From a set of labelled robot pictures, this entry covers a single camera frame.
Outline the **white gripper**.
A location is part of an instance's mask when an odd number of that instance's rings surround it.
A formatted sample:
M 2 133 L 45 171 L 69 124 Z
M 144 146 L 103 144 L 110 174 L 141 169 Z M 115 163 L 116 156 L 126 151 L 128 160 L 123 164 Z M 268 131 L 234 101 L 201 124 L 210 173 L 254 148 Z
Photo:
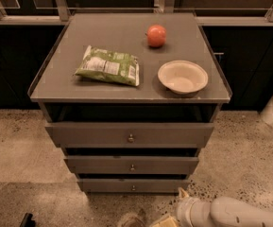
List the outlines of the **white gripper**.
M 176 209 L 176 218 L 180 227 L 213 227 L 210 216 L 211 204 L 190 197 L 182 187 L 179 187 L 178 191 L 180 201 Z

